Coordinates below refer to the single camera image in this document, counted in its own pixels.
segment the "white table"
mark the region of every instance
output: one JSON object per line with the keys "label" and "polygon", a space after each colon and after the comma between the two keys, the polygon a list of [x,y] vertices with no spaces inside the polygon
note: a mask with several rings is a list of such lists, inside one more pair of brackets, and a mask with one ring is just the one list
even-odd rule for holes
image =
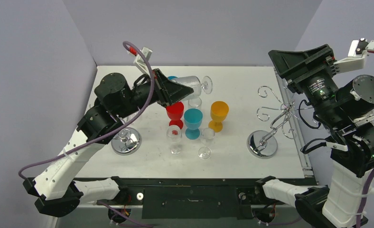
{"label": "white table", "polygon": [[[272,67],[267,66],[156,66],[166,76],[191,76],[202,79],[210,76],[214,83],[210,95],[202,93],[202,111],[204,119],[200,129],[208,127],[210,107],[215,101],[228,103],[230,111],[224,123],[224,129],[217,133],[213,145],[212,157],[201,160],[197,151],[202,144],[199,140],[183,137],[184,150],[173,155],[168,149],[166,129],[169,118],[166,110],[158,105],[149,106],[142,116],[131,125],[142,135],[142,145],[128,156],[117,155],[111,144],[96,153],[82,168],[77,177],[122,178],[263,178],[269,175],[277,178],[304,178],[294,140],[283,136],[279,130],[275,135],[278,150],[270,159],[260,159],[250,154],[246,146],[249,134],[256,130],[270,130],[271,121],[279,111],[270,111],[268,122],[260,121],[256,116],[259,106],[279,107],[279,102],[269,92],[267,98],[257,95],[258,87],[264,85],[274,89],[281,98],[277,78]],[[123,74],[130,87],[142,74],[134,66],[99,66],[88,107],[93,105],[96,95],[94,88],[109,73]]]}

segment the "clear wine glass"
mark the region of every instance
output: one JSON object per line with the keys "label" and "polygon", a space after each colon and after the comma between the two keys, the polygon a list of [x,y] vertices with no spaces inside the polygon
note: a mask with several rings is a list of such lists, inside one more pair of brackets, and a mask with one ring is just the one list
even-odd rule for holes
{"label": "clear wine glass", "polygon": [[209,159],[212,155],[211,149],[208,147],[212,144],[215,138],[215,131],[211,128],[205,128],[201,132],[201,142],[204,144],[204,147],[201,147],[198,150],[198,156],[200,159],[206,160]]}
{"label": "clear wine glass", "polygon": [[169,143],[170,152],[172,154],[179,154],[183,149],[181,145],[181,129],[177,125],[169,126],[166,132],[166,138]]}
{"label": "clear wine glass", "polygon": [[172,81],[193,88],[194,92],[185,97],[183,101],[200,97],[201,91],[210,94],[213,88],[212,79],[208,76],[203,78],[202,83],[197,76],[177,77]]}

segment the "glass base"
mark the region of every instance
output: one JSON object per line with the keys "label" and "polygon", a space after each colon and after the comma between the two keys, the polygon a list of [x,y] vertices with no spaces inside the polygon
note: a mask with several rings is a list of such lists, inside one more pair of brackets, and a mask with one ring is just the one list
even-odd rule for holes
{"label": "glass base", "polygon": [[191,139],[191,140],[198,139],[199,136],[200,136],[199,129],[195,129],[195,130],[191,130],[191,129],[188,129],[188,128],[186,129],[186,137],[188,139]]}
{"label": "glass base", "polygon": [[171,145],[169,149],[172,154],[179,154],[182,151],[182,146],[179,144]]}
{"label": "glass base", "polygon": [[198,156],[202,160],[207,160],[208,158],[211,157],[211,154],[212,154],[211,149],[209,149],[208,147],[201,147],[198,150]]}
{"label": "glass base", "polygon": [[169,126],[172,126],[172,125],[177,125],[180,129],[183,129],[183,121],[182,120],[171,120],[169,122]]}
{"label": "glass base", "polygon": [[202,80],[202,89],[206,94],[210,94],[212,92],[213,84],[212,79],[208,76],[205,76]]}
{"label": "glass base", "polygon": [[255,131],[247,139],[247,148],[250,153],[258,158],[267,159],[275,155],[278,149],[278,143],[274,136],[260,145],[260,140],[266,135],[266,131]]}
{"label": "glass base", "polygon": [[211,122],[209,122],[208,127],[217,133],[223,129],[224,125],[222,124],[222,122],[215,122],[212,120]]}

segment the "white wall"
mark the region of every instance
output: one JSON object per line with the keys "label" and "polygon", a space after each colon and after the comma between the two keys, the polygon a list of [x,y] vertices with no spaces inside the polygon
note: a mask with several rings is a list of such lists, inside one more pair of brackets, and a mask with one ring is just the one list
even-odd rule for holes
{"label": "white wall", "polygon": [[[374,0],[323,0],[313,19],[304,32],[296,50],[307,50],[323,44],[329,44],[334,50],[336,59],[347,56],[350,43],[353,39],[374,39]],[[351,79],[360,74],[374,76],[374,55],[367,59],[363,70],[339,74],[334,81],[339,87],[346,85]],[[311,111],[305,116],[311,122]],[[311,130],[304,124],[301,129],[308,142],[313,138],[325,137],[325,130]],[[332,175],[332,161],[330,152],[319,149],[310,154],[316,178],[321,184],[329,184]],[[365,227],[374,228],[374,196],[370,196],[366,205],[369,224]]]}
{"label": "white wall", "polygon": [[95,70],[61,0],[0,0],[0,228],[45,227],[17,172],[60,152]]}
{"label": "white wall", "polygon": [[98,65],[130,64],[122,41],[155,65],[270,64],[294,49],[321,0],[64,0]]}

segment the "orange goblet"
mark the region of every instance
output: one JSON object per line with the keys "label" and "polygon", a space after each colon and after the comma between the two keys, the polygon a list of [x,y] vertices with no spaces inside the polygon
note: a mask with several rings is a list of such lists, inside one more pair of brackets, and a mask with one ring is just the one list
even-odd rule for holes
{"label": "orange goblet", "polygon": [[222,121],[227,117],[229,106],[223,101],[216,101],[211,105],[211,119],[208,127],[215,132],[220,132],[223,129]]}

